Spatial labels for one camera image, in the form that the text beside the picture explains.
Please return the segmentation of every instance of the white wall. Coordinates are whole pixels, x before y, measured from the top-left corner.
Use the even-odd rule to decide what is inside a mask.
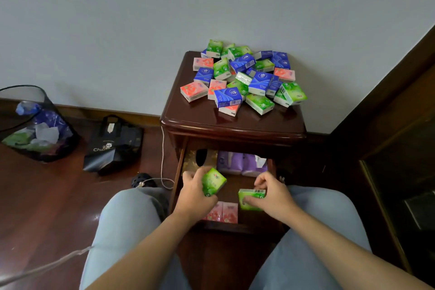
[[[0,86],[160,115],[184,53],[222,39],[290,53],[330,133],[434,22],[435,0],[0,0]]]

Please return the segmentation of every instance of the pants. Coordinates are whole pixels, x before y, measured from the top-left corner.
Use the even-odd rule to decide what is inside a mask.
[[[361,219],[347,196],[324,188],[288,188],[296,203],[308,214],[370,250]],[[163,191],[161,188],[134,188],[112,197],[101,212],[80,289],[88,287],[160,225],[167,212]],[[176,255],[160,289],[190,289]],[[340,286],[308,244],[290,229],[267,258],[250,289],[340,289]]]

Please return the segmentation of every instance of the logo on bag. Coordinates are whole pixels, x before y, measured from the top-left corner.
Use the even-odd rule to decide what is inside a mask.
[[[104,150],[108,150],[112,148],[112,144],[110,142],[106,143],[103,148],[94,148],[95,152],[103,152]]]

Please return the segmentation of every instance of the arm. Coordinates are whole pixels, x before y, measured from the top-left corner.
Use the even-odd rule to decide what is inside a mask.
[[[218,202],[215,195],[205,197],[202,192],[202,177],[207,171],[208,168],[200,168],[194,175],[184,172],[174,212],[87,289],[158,288],[178,243]]]
[[[268,189],[264,199],[245,197],[246,203],[291,227],[303,238],[344,289],[432,289],[426,283],[378,258],[307,214],[291,198],[283,183],[269,172],[255,180]]]

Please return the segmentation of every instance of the person's right arm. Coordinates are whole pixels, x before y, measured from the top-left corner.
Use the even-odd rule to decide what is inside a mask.
[[[263,209],[299,234],[344,289],[432,289],[303,211],[287,187],[269,172],[258,176],[255,188],[267,188],[266,197],[246,196],[245,202]]]

